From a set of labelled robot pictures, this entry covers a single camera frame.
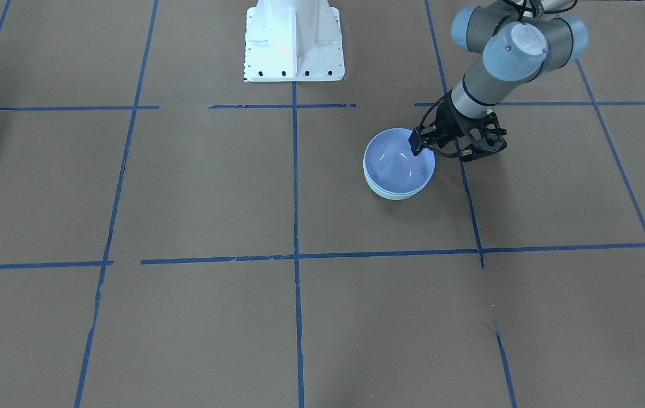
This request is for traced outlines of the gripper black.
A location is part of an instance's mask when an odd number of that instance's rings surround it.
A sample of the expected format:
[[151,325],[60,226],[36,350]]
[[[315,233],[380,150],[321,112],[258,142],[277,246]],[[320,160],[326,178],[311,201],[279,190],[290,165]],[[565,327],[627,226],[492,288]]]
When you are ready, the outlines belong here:
[[411,130],[411,154],[418,156],[428,147],[443,149],[449,142],[464,135],[462,124],[470,120],[451,101],[437,101],[423,118],[423,135],[420,129]]

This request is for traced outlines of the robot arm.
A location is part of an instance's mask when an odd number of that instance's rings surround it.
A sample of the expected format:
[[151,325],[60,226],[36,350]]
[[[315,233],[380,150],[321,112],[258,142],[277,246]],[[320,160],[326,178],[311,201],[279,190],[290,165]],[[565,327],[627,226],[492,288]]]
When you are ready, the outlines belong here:
[[507,147],[494,113],[513,90],[578,60],[588,46],[584,22],[568,12],[575,1],[496,1],[457,13],[452,41],[478,59],[411,132],[413,155],[431,150],[470,162]]

